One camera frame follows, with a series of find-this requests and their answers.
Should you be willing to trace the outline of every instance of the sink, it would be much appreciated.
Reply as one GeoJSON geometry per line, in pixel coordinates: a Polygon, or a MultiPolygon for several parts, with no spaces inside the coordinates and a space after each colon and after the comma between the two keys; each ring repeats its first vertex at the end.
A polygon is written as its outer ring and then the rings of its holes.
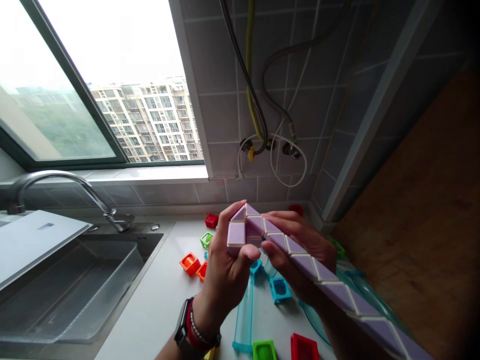
{"type": "Polygon", "coordinates": [[[93,359],[162,245],[152,225],[95,224],[2,289],[0,358],[93,359]]]}

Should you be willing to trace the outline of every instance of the chrome faucet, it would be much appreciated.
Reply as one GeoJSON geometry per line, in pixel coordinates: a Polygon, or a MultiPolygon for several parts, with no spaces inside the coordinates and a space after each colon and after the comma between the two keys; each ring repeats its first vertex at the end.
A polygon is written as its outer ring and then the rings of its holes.
{"type": "Polygon", "coordinates": [[[60,170],[45,170],[27,173],[17,181],[15,181],[7,191],[6,204],[9,214],[22,214],[25,212],[24,191],[36,182],[48,178],[66,178],[73,180],[81,185],[82,189],[91,197],[91,199],[103,211],[103,216],[113,225],[115,230],[119,233],[128,230],[134,220],[135,216],[130,214],[118,213],[117,210],[107,206],[104,201],[97,195],[92,188],[92,185],[83,177],[77,176],[71,172],[60,170]]]}

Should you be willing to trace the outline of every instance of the green toy block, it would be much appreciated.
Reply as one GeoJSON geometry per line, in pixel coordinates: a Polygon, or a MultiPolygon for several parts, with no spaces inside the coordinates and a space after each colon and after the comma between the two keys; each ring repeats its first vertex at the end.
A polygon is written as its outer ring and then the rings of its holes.
{"type": "Polygon", "coordinates": [[[331,239],[330,242],[336,247],[336,258],[341,260],[347,253],[337,240],[331,239]]]}
{"type": "Polygon", "coordinates": [[[253,346],[253,360],[277,360],[273,340],[257,341],[253,346]]]}
{"type": "Polygon", "coordinates": [[[208,250],[209,249],[209,245],[210,245],[210,240],[213,238],[213,234],[211,234],[210,232],[206,232],[205,235],[203,235],[201,238],[200,238],[200,242],[201,242],[201,245],[206,249],[208,250]]]}

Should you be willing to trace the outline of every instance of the apartment building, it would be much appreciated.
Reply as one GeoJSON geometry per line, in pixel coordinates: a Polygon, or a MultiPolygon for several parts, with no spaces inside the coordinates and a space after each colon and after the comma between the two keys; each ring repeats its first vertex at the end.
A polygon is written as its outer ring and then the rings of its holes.
{"type": "Polygon", "coordinates": [[[204,158],[185,78],[89,87],[130,162],[204,158]]]}

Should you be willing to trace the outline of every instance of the glass pane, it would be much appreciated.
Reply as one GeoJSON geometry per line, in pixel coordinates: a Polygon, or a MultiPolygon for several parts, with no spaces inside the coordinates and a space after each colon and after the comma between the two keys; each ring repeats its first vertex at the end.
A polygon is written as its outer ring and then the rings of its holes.
{"type": "Polygon", "coordinates": [[[0,33],[0,126],[36,161],[114,157],[18,0],[0,1],[0,33]]]}
{"type": "Polygon", "coordinates": [[[140,148],[148,162],[203,159],[185,146],[200,147],[200,139],[167,0],[39,2],[128,154],[140,148]],[[182,134],[175,140],[186,149],[182,157],[167,148],[172,133],[182,134]]]}

